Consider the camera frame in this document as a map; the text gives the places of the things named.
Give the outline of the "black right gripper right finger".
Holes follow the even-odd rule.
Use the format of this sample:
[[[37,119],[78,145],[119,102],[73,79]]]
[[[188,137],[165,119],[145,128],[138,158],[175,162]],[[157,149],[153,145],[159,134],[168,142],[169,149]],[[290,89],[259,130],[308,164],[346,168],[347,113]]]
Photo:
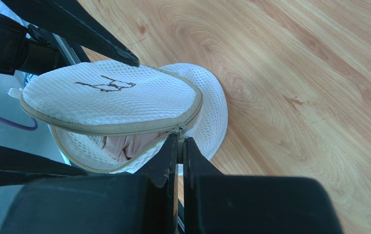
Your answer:
[[[187,234],[340,234],[329,195],[315,179],[225,175],[183,145]]]

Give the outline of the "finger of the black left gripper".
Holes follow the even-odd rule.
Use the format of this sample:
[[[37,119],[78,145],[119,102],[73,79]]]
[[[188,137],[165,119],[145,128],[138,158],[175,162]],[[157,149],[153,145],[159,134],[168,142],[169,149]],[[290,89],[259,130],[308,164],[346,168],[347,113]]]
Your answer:
[[[0,187],[24,185],[43,178],[87,175],[79,168],[0,146]]]
[[[113,60],[138,67],[140,61],[76,0],[4,0],[28,23]]]

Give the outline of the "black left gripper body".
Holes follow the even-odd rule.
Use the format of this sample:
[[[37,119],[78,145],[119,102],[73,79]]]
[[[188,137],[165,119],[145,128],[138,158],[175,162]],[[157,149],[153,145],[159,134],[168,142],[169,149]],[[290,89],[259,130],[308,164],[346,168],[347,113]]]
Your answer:
[[[33,24],[23,26],[0,13],[0,74],[41,75],[89,62],[81,46]]]

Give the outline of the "white mesh laundry bag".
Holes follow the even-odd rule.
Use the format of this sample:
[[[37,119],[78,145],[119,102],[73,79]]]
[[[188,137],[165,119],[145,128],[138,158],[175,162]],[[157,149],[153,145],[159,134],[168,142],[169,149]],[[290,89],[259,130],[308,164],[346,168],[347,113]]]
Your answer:
[[[227,132],[227,101],[218,79],[190,63],[154,68],[82,62],[42,74],[8,94],[50,127],[64,157],[94,173],[138,171],[171,134],[192,137],[212,159]],[[165,131],[126,162],[102,150],[103,137]]]

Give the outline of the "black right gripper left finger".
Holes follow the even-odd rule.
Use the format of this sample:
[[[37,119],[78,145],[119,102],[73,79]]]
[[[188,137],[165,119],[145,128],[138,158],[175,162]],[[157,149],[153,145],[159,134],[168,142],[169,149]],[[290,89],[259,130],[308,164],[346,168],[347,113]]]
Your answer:
[[[137,172],[43,179],[25,185],[2,234],[176,234],[178,137]]]

